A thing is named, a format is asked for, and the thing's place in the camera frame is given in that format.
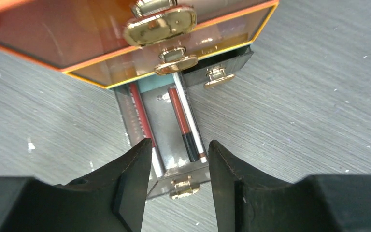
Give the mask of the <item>small drawer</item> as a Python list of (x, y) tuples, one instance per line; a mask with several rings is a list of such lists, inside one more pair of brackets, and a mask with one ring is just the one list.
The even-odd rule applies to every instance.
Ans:
[(202, 84), (205, 89), (225, 84), (235, 77), (254, 54), (249, 45), (200, 60), (192, 68), (182, 71), (187, 87)]
[[(165, 169), (164, 175), (157, 178), (151, 165), (147, 198), (168, 195), (171, 199), (180, 199), (196, 194), (201, 184), (210, 180), (208, 161), (206, 163), (201, 163), (200, 160), (190, 162), (188, 158), (168, 94), (168, 88), (176, 88), (173, 75), (152, 75), (134, 83), (139, 88), (159, 157)], [(135, 145), (145, 136), (129, 84), (115, 87), (114, 93), (126, 128), (125, 135), (128, 143)]]

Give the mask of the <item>orange brown lip pen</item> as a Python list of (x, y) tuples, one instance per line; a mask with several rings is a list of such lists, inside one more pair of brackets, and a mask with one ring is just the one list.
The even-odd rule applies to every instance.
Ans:
[(185, 149), (188, 154), (190, 162), (196, 162), (199, 160), (194, 138), (191, 129), (188, 125), (187, 118), (183, 111), (183, 107), (180, 98), (175, 87), (168, 88), (168, 94), (171, 100), (171, 104), (178, 122), (178, 126), (182, 135), (182, 139), (185, 145)]

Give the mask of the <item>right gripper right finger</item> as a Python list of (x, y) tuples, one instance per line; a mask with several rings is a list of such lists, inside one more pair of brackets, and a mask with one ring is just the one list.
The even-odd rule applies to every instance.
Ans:
[(316, 174), (289, 183), (209, 144), (220, 232), (371, 232), (371, 174)]

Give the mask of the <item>white silver pencil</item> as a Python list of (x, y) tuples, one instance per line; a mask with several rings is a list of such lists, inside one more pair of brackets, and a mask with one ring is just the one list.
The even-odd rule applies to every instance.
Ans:
[(201, 163), (206, 163), (207, 162), (207, 156), (206, 156), (206, 153), (205, 153), (202, 141), (201, 141), (201, 137), (200, 137), (199, 132), (197, 130), (197, 126), (196, 126), (191, 108), (189, 106), (189, 102), (188, 102), (188, 99), (187, 99), (187, 96), (186, 96), (186, 93), (185, 93), (186, 91), (185, 91), (185, 88), (183, 87), (183, 82), (181, 80), (181, 76), (180, 76), (179, 72), (176, 72), (176, 73), (173, 74), (173, 79), (174, 79), (174, 82), (175, 82), (175, 86), (177, 88), (178, 96), (179, 96), (180, 102), (182, 104), (185, 116), (187, 118), (187, 122), (189, 124), (190, 130), (191, 130), (191, 133), (192, 133), (192, 136), (193, 136), (193, 140), (194, 140), (194, 143), (195, 143), (195, 146), (196, 146), (197, 154), (199, 156), (199, 159), (200, 159)]

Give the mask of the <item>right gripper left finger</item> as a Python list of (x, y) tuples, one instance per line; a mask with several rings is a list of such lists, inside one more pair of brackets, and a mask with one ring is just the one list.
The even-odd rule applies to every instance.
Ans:
[(72, 180), (49, 185), (30, 176), (0, 176), (0, 232), (139, 232), (152, 142)]

